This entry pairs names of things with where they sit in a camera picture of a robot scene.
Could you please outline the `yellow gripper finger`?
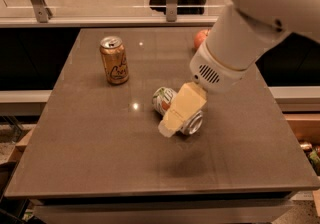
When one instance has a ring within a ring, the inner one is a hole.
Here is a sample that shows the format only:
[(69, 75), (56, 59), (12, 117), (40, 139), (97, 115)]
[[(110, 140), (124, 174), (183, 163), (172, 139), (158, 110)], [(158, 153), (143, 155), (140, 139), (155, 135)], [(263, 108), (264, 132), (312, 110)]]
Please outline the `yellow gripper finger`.
[(194, 82), (184, 83), (159, 123), (159, 132), (172, 137), (207, 102), (207, 92)]

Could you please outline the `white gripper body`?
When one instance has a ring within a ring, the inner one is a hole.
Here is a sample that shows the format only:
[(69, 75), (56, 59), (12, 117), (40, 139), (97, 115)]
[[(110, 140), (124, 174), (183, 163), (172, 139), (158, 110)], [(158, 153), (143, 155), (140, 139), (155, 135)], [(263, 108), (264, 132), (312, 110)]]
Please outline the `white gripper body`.
[(216, 47), (204, 42), (190, 62), (194, 81), (212, 93), (224, 93), (239, 82), (256, 60), (256, 52), (236, 47)]

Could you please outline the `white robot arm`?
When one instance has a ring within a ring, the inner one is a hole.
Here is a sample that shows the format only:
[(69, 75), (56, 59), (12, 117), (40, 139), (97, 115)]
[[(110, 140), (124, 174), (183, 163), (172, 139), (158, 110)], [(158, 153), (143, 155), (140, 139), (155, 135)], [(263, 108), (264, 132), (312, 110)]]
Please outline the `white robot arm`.
[(230, 0), (191, 59), (193, 80), (182, 85), (159, 132), (173, 136), (206, 104), (209, 92), (231, 89), (292, 33), (320, 40), (320, 0)]

